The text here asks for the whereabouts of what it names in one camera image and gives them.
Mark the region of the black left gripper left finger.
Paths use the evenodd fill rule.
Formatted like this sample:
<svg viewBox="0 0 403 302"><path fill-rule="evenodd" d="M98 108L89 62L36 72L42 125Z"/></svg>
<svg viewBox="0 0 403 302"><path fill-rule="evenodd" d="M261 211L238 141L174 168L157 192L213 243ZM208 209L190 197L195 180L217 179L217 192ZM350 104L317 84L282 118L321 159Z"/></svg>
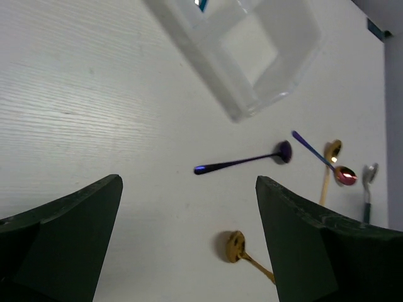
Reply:
<svg viewBox="0 0 403 302"><path fill-rule="evenodd" d="M1 301L92 301L123 191L106 176L1 220Z"/></svg>

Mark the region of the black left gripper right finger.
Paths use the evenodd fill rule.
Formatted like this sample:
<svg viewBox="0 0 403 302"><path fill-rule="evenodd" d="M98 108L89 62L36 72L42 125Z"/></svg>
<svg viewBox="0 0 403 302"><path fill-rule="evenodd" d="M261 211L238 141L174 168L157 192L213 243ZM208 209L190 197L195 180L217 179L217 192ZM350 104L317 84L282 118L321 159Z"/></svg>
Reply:
<svg viewBox="0 0 403 302"><path fill-rule="evenodd" d="M280 301L401 301L402 233L362 223L256 179Z"/></svg>

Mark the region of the teal handled silver fork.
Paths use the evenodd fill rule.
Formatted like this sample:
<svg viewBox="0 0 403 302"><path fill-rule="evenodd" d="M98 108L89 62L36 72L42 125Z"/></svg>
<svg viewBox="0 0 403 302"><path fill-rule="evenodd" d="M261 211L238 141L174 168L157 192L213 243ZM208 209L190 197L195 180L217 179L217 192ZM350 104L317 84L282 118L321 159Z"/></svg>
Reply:
<svg viewBox="0 0 403 302"><path fill-rule="evenodd" d="M194 0L194 4L203 13L205 11L206 7L207 7L208 0Z"/></svg>

